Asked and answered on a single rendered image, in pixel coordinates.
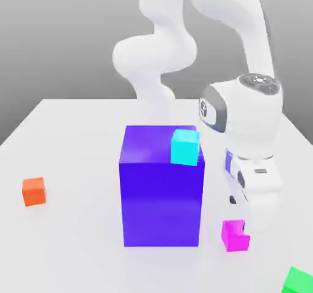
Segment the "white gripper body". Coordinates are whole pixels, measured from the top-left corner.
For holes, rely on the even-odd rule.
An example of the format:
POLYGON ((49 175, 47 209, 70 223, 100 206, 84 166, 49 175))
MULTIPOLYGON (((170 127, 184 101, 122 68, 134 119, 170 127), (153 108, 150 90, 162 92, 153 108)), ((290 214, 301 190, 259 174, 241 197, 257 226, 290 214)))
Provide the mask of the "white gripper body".
POLYGON ((279 192, 282 178, 275 159, 240 161, 240 185, 244 193, 248 194, 279 192))

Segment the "small magenta cube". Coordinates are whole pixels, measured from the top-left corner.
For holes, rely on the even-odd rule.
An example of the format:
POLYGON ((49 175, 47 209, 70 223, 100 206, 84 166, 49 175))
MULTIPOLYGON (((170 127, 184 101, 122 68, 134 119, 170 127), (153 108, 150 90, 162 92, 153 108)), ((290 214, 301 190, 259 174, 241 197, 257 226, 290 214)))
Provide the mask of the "small magenta cube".
POLYGON ((245 221, 224 220, 221 238, 227 252, 247 251, 250 243, 250 235, 245 234, 245 221))

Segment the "small green cube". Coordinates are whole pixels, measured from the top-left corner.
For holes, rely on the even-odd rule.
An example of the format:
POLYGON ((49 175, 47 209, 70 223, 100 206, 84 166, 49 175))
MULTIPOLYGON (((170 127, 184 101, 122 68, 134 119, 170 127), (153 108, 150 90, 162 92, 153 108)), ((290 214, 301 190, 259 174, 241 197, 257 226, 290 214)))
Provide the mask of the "small green cube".
POLYGON ((291 267, 281 293, 313 293, 313 276, 291 267))

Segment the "small cyan cube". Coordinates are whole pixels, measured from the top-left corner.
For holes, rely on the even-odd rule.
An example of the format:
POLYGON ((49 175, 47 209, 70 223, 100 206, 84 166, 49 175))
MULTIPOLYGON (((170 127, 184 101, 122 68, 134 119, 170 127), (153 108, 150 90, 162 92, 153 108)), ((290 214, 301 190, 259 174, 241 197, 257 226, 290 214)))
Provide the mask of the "small cyan cube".
POLYGON ((176 129, 171 139, 171 163, 196 166, 200 149, 200 133, 176 129))

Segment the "small orange cube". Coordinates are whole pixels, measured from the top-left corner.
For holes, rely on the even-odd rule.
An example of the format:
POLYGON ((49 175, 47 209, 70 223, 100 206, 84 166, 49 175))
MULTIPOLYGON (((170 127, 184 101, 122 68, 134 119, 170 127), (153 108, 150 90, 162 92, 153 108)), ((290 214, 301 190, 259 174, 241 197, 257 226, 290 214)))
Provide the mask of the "small orange cube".
POLYGON ((23 180, 22 194, 25 206, 34 206, 46 203, 43 177, 23 180))

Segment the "large purple box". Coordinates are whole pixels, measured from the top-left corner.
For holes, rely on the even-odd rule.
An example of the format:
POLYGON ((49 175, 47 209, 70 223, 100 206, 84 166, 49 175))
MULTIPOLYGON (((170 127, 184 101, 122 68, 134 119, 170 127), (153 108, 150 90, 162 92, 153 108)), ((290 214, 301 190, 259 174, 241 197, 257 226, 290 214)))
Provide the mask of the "large purple box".
POLYGON ((195 126, 128 125, 119 159, 123 242, 126 247, 199 244, 205 159, 171 163, 176 129, 195 126))

